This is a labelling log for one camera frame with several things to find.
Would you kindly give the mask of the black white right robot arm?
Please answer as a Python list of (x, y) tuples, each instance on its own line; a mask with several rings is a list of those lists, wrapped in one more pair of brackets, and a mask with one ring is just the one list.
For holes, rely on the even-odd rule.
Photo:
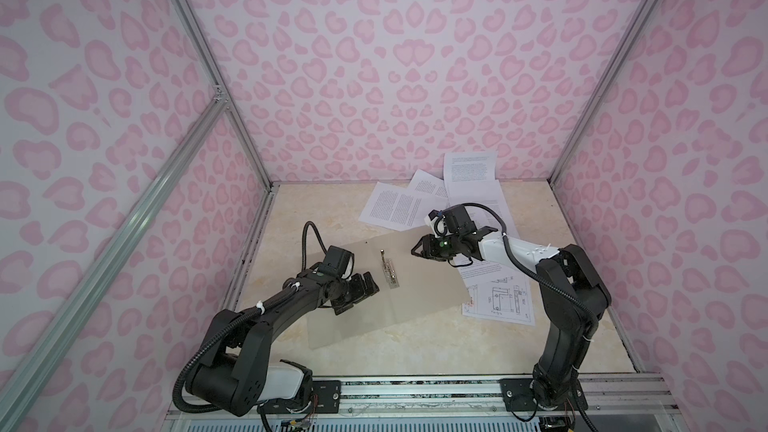
[(427, 234), (411, 254), (450, 265), (459, 256), (490, 262), (515, 268), (537, 282), (550, 328), (522, 401), (539, 410), (555, 410), (578, 393), (579, 369), (612, 302), (583, 248), (533, 244), (485, 227), (464, 236)]

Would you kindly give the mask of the beige cardboard folder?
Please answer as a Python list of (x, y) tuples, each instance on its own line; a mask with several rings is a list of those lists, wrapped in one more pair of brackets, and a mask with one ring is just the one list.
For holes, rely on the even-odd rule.
[[(411, 255), (412, 247), (427, 233), (422, 226), (344, 244), (355, 256), (354, 270), (370, 272), (380, 291), (341, 315), (328, 309), (309, 313), (309, 347), (326, 347), (467, 302), (470, 296), (457, 269)], [(381, 249), (393, 263), (398, 288), (391, 289), (385, 279)]]

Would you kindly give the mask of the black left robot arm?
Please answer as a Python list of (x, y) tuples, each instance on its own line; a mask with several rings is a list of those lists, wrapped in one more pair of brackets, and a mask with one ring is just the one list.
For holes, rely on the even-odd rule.
[(174, 406), (185, 413), (223, 410), (238, 417), (268, 403), (291, 412), (306, 410), (312, 402), (312, 371), (287, 360), (271, 364), (274, 340), (318, 308), (330, 305), (340, 315), (378, 292), (369, 272), (343, 279), (304, 270), (264, 302), (217, 313), (176, 379)]

